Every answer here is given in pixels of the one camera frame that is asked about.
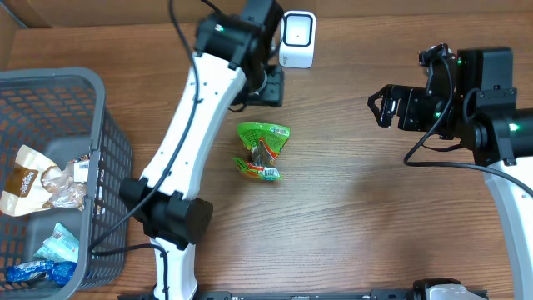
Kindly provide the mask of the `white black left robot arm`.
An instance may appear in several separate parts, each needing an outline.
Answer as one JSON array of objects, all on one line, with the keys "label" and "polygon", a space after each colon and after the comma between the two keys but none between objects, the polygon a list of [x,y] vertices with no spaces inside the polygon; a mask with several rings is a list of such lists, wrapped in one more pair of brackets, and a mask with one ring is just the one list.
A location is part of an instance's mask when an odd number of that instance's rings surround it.
[{"label": "white black left robot arm", "polygon": [[202,172],[232,106],[281,106],[284,75],[269,61],[283,15],[276,1],[248,1],[238,15],[215,9],[199,22],[194,46],[185,48],[187,83],[162,143],[138,179],[120,184],[127,216],[142,224],[155,254],[150,299],[197,294],[196,245],[213,213],[197,196]]}]

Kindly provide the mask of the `green snack bag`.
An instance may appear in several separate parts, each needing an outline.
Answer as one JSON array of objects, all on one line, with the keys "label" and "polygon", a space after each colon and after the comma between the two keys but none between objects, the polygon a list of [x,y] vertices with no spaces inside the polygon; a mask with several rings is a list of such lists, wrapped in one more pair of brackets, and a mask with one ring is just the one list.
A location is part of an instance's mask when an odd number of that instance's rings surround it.
[{"label": "green snack bag", "polygon": [[240,157],[233,158],[242,174],[267,181],[283,179],[274,162],[290,137],[289,127],[270,123],[242,122],[237,125],[237,134],[244,147],[251,152],[249,161]]}]

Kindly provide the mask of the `beige brown nut snack bag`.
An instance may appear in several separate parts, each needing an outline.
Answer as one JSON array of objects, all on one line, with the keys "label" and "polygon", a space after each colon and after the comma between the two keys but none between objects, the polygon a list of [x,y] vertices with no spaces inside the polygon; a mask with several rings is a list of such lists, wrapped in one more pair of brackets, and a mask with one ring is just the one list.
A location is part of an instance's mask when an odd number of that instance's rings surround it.
[{"label": "beige brown nut snack bag", "polygon": [[61,168],[39,151],[21,146],[2,191],[1,212],[20,217],[52,208],[82,211],[89,163],[86,154]]}]

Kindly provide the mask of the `light teal snack packet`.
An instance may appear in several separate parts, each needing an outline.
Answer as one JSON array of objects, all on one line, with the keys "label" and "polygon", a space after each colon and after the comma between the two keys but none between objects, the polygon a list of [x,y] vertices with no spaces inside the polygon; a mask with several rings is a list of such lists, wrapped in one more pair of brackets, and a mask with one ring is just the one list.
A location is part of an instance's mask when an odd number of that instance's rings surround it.
[{"label": "light teal snack packet", "polygon": [[76,263],[79,257],[79,241],[60,222],[57,222],[52,235],[42,242],[42,246],[33,256],[56,263]]}]

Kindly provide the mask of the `blue snack packet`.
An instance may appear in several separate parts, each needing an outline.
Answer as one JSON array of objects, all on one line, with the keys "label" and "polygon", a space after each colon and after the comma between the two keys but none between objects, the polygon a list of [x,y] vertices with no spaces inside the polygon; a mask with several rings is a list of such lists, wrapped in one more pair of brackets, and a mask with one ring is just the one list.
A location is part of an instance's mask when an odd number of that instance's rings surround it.
[{"label": "blue snack packet", "polygon": [[40,260],[25,262],[17,266],[9,267],[6,271],[8,283],[22,283],[32,281],[39,277],[45,277],[57,285],[66,285],[76,270],[75,262],[54,262],[53,260]]}]

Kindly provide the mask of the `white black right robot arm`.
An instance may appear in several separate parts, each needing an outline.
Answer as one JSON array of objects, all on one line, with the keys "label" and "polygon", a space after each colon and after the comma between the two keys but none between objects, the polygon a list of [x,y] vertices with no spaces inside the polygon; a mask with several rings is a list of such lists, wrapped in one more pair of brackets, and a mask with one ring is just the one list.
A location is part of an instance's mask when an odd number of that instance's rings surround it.
[{"label": "white black right robot arm", "polygon": [[[453,52],[445,43],[421,51],[427,72],[424,87],[387,84],[368,98],[382,128],[399,118],[403,131],[421,132],[404,156],[410,167],[480,171],[494,199],[506,240],[513,292],[532,297],[532,111],[516,106],[513,52],[509,47]],[[449,151],[467,149],[474,161],[414,161],[413,154],[436,135],[457,139]]]}]

